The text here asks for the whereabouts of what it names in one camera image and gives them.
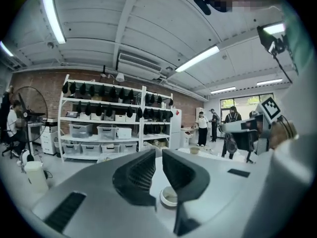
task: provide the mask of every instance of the window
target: window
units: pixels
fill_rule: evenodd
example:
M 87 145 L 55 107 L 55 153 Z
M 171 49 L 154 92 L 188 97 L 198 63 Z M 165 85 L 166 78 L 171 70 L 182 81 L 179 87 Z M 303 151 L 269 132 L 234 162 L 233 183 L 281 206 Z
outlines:
M 260 94 L 232 99 L 220 100 L 220 115 L 221 122 L 224 122 L 227 114 L 230 112 L 230 107 L 235 106 L 237 111 L 240 113 L 242 120 L 249 119 L 249 113 L 257 108 L 260 102 L 267 100 L 269 97 L 274 99 L 272 93 Z

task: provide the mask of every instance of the white shelving unit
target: white shelving unit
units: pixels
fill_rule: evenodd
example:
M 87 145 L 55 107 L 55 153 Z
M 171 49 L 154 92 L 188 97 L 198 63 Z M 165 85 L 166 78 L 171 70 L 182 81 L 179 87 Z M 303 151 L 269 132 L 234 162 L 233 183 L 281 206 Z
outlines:
M 82 105 L 85 105 L 87 103 L 90 103 L 91 106 L 97 106 L 101 104 L 102 107 L 107 107 L 108 105 L 111 105 L 114 109 L 115 108 L 127 108 L 131 107 L 137 112 L 138 108 L 141 108 L 142 111 L 145 110 L 145 108 L 148 109 L 153 109 L 154 111 L 161 110 L 161 111 L 170 111 L 169 109 L 163 109 L 163 108 L 157 108 L 157 107 L 147 107 L 145 103 L 145 96 L 146 94 L 154 94 L 155 96 L 161 96 L 163 101 L 167 101 L 169 103 L 169 100 L 173 98 L 173 94 L 170 96 L 167 95 L 161 95 L 157 93 L 152 93 L 147 91 L 145 86 L 142 86 L 142 89 L 135 89 L 135 88 L 130 88 L 130 87 L 124 87 L 124 86 L 118 86 L 118 85 L 112 85 L 112 84 L 106 84 L 106 83 L 99 83 L 99 82 L 92 82 L 92 81 L 82 81 L 82 80 L 72 80 L 69 79 L 69 75 L 66 76 L 64 84 L 68 82 L 68 86 L 75 82 L 76 83 L 76 89 L 79 89 L 79 87 L 85 83 L 86 84 L 86 89 L 88 89 L 91 85 L 96 85 L 96 86 L 101 86 L 104 85 L 106 88 L 112 88 L 115 87 L 118 90 L 121 90 L 122 88 L 130 91 L 133 90 L 134 93 L 137 93 L 139 96 L 141 96 L 141 101 L 140 105 L 130 105 L 130 104 L 124 104 L 124 103 L 115 103 L 115 102 L 105 102 L 105 101 L 96 101 L 96 100 L 86 100 L 86 99 L 74 99 L 74 98 L 67 98 L 64 96 L 63 93 L 61 93 L 60 96 L 60 101 L 59 101 L 59 107 L 58 107 L 58 144 L 59 148 L 61 149 L 62 152 L 62 145 L 61 141 L 62 140 L 67 140 L 67 141 L 77 141 L 77 142 L 96 142 L 96 143 L 120 143 L 120 142 L 138 142 L 139 143 L 139 151 L 142 151 L 143 149 L 143 142 L 146 140 L 154 140 L 154 139 L 163 139 L 166 138 L 167 141 L 170 137 L 170 126 L 169 126 L 169 133 L 168 134 L 153 134 L 153 135 L 144 135 L 144 125 L 170 125 L 170 122 L 156 122 L 156 121 L 148 121 L 145 120 L 144 118 L 141 118 L 140 121 L 105 121 L 105 120 L 91 120 L 91 119 L 79 119 L 79 118 L 68 118 L 68 117 L 63 117 L 61 112 L 62 108 L 66 103 L 72 103 L 77 105 L 79 102 L 82 103 Z M 100 140 L 98 135 L 92 135 L 88 138 L 75 138 L 72 137 L 70 134 L 65 134 L 61 130 L 61 122 L 62 121 L 68 121 L 68 122 L 87 122 L 87 123 L 97 123 L 97 124 L 119 124 L 119 125 L 134 125 L 134 128 L 138 131 L 138 136 L 132 136 L 131 139 L 114 139 L 114 140 Z M 123 156 L 126 155 L 125 153 L 119 153 L 118 155 Z M 100 154 L 98 155 L 84 155 L 84 154 L 63 154 L 61 156 L 62 162 L 64 162 L 64 159 L 70 158 L 70 159 L 81 159 L 81 160 L 98 160 Z

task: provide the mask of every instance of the white floor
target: white floor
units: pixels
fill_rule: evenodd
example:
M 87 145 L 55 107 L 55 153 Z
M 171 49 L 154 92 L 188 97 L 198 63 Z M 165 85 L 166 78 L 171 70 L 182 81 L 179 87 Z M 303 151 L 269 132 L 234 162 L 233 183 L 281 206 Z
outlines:
M 222 147 L 223 140 L 218 139 L 216 143 L 208 142 L 207 146 L 201 147 L 201 150 L 221 156 Z M 48 179 L 49 187 L 59 185 L 81 169 L 96 163 L 96 161 L 66 160 L 63 164 L 57 156 L 43 154 L 40 146 L 35 146 L 35 149 L 39 151 L 39 155 L 35 156 L 35 160 L 40 160 L 39 156 L 41 156 L 44 170 L 49 171 L 53 176 L 53 178 Z M 27 175 L 21 172 L 21 168 L 17 166 L 16 160 L 16 158 L 10 159 L 8 154 L 4 157 L 0 156 L 0 177 L 14 203 L 22 205 L 27 209 L 32 209 L 43 194 L 33 191 L 32 185 L 28 182 Z

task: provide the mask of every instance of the white bucket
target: white bucket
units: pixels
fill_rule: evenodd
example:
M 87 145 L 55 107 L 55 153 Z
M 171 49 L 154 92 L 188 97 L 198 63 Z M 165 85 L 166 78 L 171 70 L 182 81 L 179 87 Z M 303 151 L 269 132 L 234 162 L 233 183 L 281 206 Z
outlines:
M 29 161 L 24 167 L 32 187 L 39 193 L 45 193 L 49 189 L 42 166 L 40 161 Z

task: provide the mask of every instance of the ceiling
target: ceiling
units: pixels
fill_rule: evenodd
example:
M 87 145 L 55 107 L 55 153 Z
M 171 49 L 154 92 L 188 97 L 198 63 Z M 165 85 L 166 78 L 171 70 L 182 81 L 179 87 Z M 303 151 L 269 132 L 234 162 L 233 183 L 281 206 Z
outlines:
M 206 16 L 193 0 L 55 0 L 55 6 L 66 43 L 57 43 L 42 0 L 28 0 L 3 39 L 15 55 L 9 58 L 2 52 L 3 64 L 13 71 L 67 65 L 102 70 L 106 65 L 115 72 L 118 54 L 129 52 L 162 67 L 167 80 L 161 85 L 176 85 L 194 97 L 226 87 L 254 87 L 259 81 L 275 78 L 283 78 L 283 87 L 289 86 L 255 29 L 282 21 L 276 8 L 230 13 L 212 8 Z M 216 44 L 218 54 L 184 72 L 174 72 Z M 294 79 L 288 53 L 278 58 Z M 275 85 L 265 87 L 271 90 Z

